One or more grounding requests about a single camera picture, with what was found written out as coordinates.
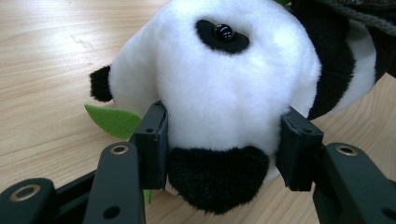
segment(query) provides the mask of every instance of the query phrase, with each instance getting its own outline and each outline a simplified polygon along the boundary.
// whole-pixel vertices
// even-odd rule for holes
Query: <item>white fur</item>
[[[211,50],[198,20],[230,25],[248,49]],[[274,164],[280,116],[289,105],[307,116],[319,69],[304,27],[273,0],[173,0],[123,47],[110,89],[119,107],[141,116],[162,100],[170,147],[254,146]]]
[[[353,78],[343,97],[328,115],[352,105],[375,84],[376,51],[367,28],[360,22],[349,20],[346,42],[356,60],[352,74]]]

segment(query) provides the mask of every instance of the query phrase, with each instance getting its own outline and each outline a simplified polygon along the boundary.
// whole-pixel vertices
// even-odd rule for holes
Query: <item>wooden table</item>
[[[56,188],[95,169],[118,142],[90,119],[89,73],[110,64],[124,42],[166,0],[11,1],[0,3],[0,191],[30,177]],[[325,143],[364,149],[396,180],[396,80],[386,75],[363,99],[315,120]],[[225,216],[195,211],[154,191],[148,223],[318,223],[311,192],[290,192],[279,177]]]

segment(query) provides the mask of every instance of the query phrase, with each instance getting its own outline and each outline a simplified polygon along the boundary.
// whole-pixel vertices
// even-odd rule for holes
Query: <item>panda plush toy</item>
[[[195,208],[223,214],[278,174],[290,105],[309,119],[339,111],[395,59],[392,34],[323,1],[172,0],[91,74],[92,96],[141,117],[161,100],[170,184]]]

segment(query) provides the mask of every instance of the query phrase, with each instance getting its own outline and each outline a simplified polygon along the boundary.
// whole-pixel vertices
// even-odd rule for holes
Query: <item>black ear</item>
[[[175,148],[169,155],[168,176],[189,204],[218,215],[250,202],[268,167],[268,156],[255,147],[227,151]]]
[[[98,101],[107,102],[113,99],[108,85],[108,74],[110,65],[103,67],[90,74],[91,97]]]

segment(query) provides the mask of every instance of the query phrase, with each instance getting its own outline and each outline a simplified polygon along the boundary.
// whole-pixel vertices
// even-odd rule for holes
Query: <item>green leaf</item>
[[[151,203],[151,189],[144,189],[143,195],[145,197],[145,203]]]
[[[291,0],[276,0],[279,4],[281,4],[282,6],[287,5],[288,3],[291,2]]]
[[[85,105],[85,109],[100,128],[121,139],[129,139],[142,120],[135,113],[118,108]]]

